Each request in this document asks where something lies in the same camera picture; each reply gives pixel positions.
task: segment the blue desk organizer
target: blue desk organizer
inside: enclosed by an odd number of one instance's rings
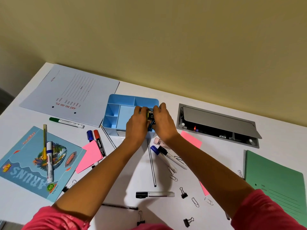
[[[109,135],[125,136],[126,123],[133,115],[135,107],[146,106],[153,110],[155,105],[159,106],[159,100],[154,98],[111,94],[106,106],[102,126]],[[155,131],[151,129],[151,131],[147,132],[146,139],[152,139],[155,135]]]

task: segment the pink shirt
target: pink shirt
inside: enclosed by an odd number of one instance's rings
[[[231,225],[235,230],[307,230],[260,189],[253,191],[242,202]],[[43,207],[22,230],[87,230],[88,227],[88,222],[53,207]],[[172,229],[164,224],[140,224],[132,230]]]

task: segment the red marker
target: red marker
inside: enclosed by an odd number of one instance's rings
[[[94,130],[94,135],[95,135],[96,142],[97,142],[97,144],[98,144],[98,148],[99,148],[99,150],[100,150],[102,156],[105,157],[105,156],[106,156],[106,153],[105,153],[105,151],[104,151],[104,147],[103,147],[103,145],[102,145],[102,142],[101,142],[101,139],[100,139],[100,135],[99,135],[98,130]]]

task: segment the white desk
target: white desk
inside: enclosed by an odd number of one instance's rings
[[[48,132],[57,135],[76,145],[83,146],[87,141],[86,131],[94,130],[94,127],[85,126],[84,129],[73,128],[64,124],[49,121],[49,115],[31,111],[18,105],[37,87],[40,81],[51,69],[52,64],[45,63],[32,80],[20,92],[10,106],[0,116],[0,158],[2,158],[15,143],[32,127],[42,127],[48,124]],[[243,146],[203,135],[194,134],[203,144],[201,149],[225,166],[237,173],[243,170],[244,150],[251,150],[261,156],[273,160],[279,164],[298,170],[305,176],[307,182],[307,128],[298,125],[257,116],[254,114],[205,103],[190,98],[120,82],[117,94],[143,96],[157,98],[159,102],[165,102],[167,109],[174,120],[177,119],[179,103],[191,105],[235,116],[238,118],[255,121],[256,127],[263,139],[259,140],[260,149]],[[110,154],[113,147],[105,134],[99,129],[106,153]],[[112,137],[115,144],[121,143],[121,138]],[[190,170],[178,167],[175,177],[178,182],[169,178],[167,167],[153,154],[154,170],[157,187],[153,186],[151,167],[147,143],[130,159],[119,178],[115,182],[105,202],[138,206],[143,211],[143,217],[147,223],[164,222],[175,230],[186,229],[183,219],[194,217],[189,229],[232,229],[230,221],[226,219],[224,211],[209,195],[214,202],[210,206],[204,201],[204,194],[198,179]],[[88,171],[73,174],[73,179],[79,180]],[[182,199],[179,187],[183,187],[188,197]],[[136,199],[136,191],[173,191],[174,198],[146,198]],[[191,198],[199,203],[197,208]],[[19,224],[27,223],[39,208],[51,205],[46,199],[19,187],[18,185],[0,178],[0,219]],[[111,207],[101,207],[91,222],[91,229],[129,229],[136,227],[138,212]]]

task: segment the green file folder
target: green file folder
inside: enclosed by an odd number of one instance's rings
[[[286,213],[307,227],[306,192],[302,173],[247,151],[245,180],[254,189],[263,190]]]

